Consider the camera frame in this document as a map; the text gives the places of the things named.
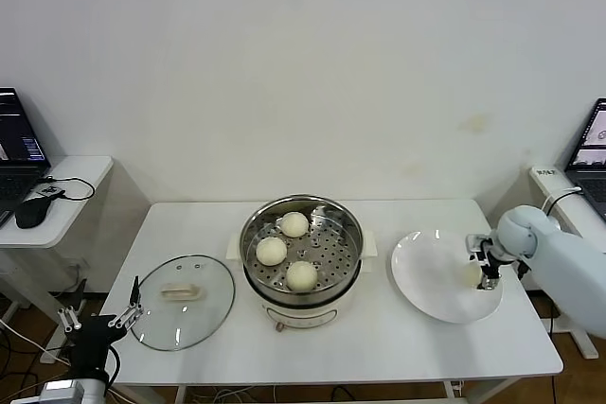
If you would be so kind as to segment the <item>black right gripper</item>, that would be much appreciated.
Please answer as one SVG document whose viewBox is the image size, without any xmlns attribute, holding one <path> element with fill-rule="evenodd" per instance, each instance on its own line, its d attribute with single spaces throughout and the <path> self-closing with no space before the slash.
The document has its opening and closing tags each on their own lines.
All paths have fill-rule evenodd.
<svg viewBox="0 0 606 404">
<path fill-rule="evenodd" d="M 480 251 L 478 253 L 478 264 L 482 276 L 476 288 L 478 290 L 495 290 L 501 278 L 499 272 L 501 262 L 492 257 L 490 252 Z"/>
</svg>

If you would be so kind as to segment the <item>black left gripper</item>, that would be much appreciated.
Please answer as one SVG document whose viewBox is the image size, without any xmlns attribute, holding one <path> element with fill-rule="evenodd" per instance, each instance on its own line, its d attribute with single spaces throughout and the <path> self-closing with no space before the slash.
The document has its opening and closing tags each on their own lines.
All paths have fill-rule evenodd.
<svg viewBox="0 0 606 404">
<path fill-rule="evenodd" d="M 105 366 L 112 343 L 121 339 L 120 328 L 131 328 L 143 314 L 139 276 L 134 278 L 129 304 L 115 314 L 89 316 L 79 321 L 87 279 L 72 292 L 68 305 L 58 309 L 63 331 L 72 347 L 69 375 L 106 375 Z"/>
</svg>

